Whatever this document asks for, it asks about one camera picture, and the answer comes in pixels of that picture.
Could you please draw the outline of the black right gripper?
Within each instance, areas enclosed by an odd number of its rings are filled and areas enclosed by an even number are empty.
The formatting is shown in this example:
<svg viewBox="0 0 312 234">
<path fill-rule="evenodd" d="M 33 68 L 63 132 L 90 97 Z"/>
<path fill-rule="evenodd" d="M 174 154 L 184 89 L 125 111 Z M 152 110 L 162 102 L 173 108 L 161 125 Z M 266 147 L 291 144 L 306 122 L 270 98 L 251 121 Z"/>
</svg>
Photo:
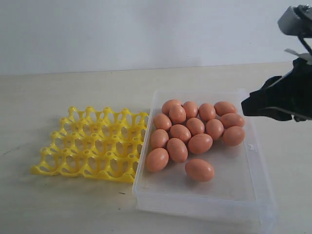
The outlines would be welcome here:
<svg viewBox="0 0 312 234">
<path fill-rule="evenodd" d="M 312 66 L 302 58 L 292 62 L 293 68 L 283 76 L 286 89 L 286 112 L 269 107 L 274 97 L 266 94 L 266 89 L 282 76 L 274 76 L 265 81 L 263 86 L 241 102 L 244 116 L 269 117 L 274 120 L 292 120 L 302 122 L 312 119 Z"/>
</svg>

